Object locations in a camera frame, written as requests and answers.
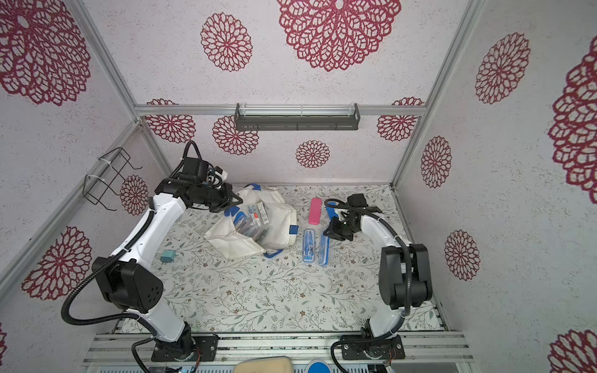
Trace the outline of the pink case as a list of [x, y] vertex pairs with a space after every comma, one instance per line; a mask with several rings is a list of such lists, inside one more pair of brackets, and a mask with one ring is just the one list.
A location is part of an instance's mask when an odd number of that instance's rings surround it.
[[310, 225], [319, 225], [321, 214], [322, 214], [322, 200], [318, 197], [314, 197], [309, 205], [309, 217], [308, 222]]

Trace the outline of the clear blue compass set case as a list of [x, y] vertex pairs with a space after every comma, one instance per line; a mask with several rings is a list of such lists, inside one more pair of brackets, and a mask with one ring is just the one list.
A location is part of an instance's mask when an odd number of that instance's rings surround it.
[[303, 232], [303, 262], [312, 264], [315, 261], [316, 233], [313, 229], [307, 228]]

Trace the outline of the white canvas bag blue handles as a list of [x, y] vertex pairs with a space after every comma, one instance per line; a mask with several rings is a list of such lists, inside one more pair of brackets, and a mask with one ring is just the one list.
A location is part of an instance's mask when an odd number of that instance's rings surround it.
[[298, 212], [275, 188], [249, 184], [238, 192], [243, 203], [205, 233], [205, 239], [227, 260], [262, 254], [277, 256], [294, 246]]

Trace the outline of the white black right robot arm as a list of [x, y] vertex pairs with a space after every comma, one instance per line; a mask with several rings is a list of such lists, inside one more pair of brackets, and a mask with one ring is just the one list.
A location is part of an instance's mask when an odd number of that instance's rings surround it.
[[366, 326], [368, 339], [381, 340], [393, 336], [410, 317], [414, 308], [432, 296], [432, 279], [427, 249], [413, 244], [377, 215], [360, 215], [354, 219], [332, 218], [323, 235], [337, 241], [364, 233], [380, 249], [378, 275], [379, 294], [385, 306], [378, 309]]

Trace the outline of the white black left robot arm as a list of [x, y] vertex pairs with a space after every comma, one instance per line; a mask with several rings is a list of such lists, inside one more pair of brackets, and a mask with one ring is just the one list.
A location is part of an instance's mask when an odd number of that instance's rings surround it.
[[98, 257], [93, 263], [92, 277], [104, 300], [163, 343], [181, 340], [186, 326], [163, 300], [163, 282], [152, 272], [152, 261], [166, 234], [187, 209], [207, 208], [219, 213], [240, 204], [225, 180], [223, 171], [209, 177], [177, 173], [166, 178], [149, 198], [148, 209], [132, 233], [109, 257]]

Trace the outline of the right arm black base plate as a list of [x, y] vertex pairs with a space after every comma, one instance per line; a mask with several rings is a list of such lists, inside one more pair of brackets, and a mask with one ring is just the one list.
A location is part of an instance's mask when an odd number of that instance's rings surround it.
[[347, 361], [360, 360], [404, 360], [404, 345], [400, 336], [365, 343], [362, 337], [343, 335], [340, 337], [342, 358]]

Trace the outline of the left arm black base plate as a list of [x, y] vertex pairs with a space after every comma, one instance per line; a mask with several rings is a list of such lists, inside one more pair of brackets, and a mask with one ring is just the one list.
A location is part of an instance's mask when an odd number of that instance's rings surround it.
[[219, 336], [188, 334], [177, 342], [157, 340], [151, 362], [212, 362], [218, 349]]

